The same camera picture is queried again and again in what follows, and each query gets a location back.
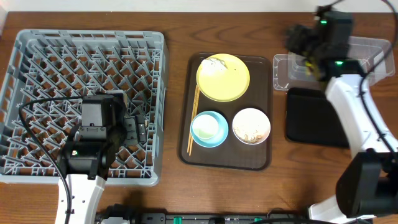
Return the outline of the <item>white paper cup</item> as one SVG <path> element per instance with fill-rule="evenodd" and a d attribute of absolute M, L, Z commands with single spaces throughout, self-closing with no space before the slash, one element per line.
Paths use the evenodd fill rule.
<path fill-rule="evenodd" d="M 192 122 L 192 132 L 200 139 L 210 139 L 218 132 L 217 120 L 208 114 L 201 114 L 195 117 Z"/>

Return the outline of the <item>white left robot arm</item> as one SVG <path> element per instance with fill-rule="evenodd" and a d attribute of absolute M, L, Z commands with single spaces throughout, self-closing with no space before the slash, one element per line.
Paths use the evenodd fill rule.
<path fill-rule="evenodd" d="M 81 123 L 72 127 L 57 159 L 68 190 L 59 194 L 57 223 L 94 223 L 119 148 L 145 141 L 144 121 L 129 114 L 128 101 L 121 90 L 83 97 Z"/>

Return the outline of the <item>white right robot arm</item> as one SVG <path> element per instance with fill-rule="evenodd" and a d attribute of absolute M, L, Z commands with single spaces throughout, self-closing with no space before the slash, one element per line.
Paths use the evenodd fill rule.
<path fill-rule="evenodd" d="M 352 26 L 320 22 L 295 25 L 287 34 L 289 52 L 303 56 L 348 138 L 352 161 L 335 195 L 311 205 L 311 220 L 349 223 L 397 213 L 397 139 L 369 92 L 368 74 L 349 56 Z"/>

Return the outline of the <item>white paper napkin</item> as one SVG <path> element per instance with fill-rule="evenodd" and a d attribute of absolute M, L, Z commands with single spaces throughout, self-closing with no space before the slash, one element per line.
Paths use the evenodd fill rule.
<path fill-rule="evenodd" d="M 218 58 L 207 58 L 201 62 L 201 70 L 203 73 L 215 73 L 227 70 L 226 63 Z"/>

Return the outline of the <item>white bowl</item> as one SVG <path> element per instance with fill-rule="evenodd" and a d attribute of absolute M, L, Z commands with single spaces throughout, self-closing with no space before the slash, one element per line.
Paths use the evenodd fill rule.
<path fill-rule="evenodd" d="M 232 130 L 244 144 L 256 145 L 264 142 L 270 136 L 271 121 L 261 110 L 245 108 L 234 116 Z"/>

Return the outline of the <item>green snack wrapper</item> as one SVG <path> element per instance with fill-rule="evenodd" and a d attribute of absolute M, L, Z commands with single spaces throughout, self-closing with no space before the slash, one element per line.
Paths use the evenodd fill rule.
<path fill-rule="evenodd" d="M 312 63 L 309 59 L 305 59 L 305 66 L 307 67 L 308 74 L 313 76 L 314 79 L 319 80 L 320 79 L 320 71 L 319 68 L 316 64 Z"/>

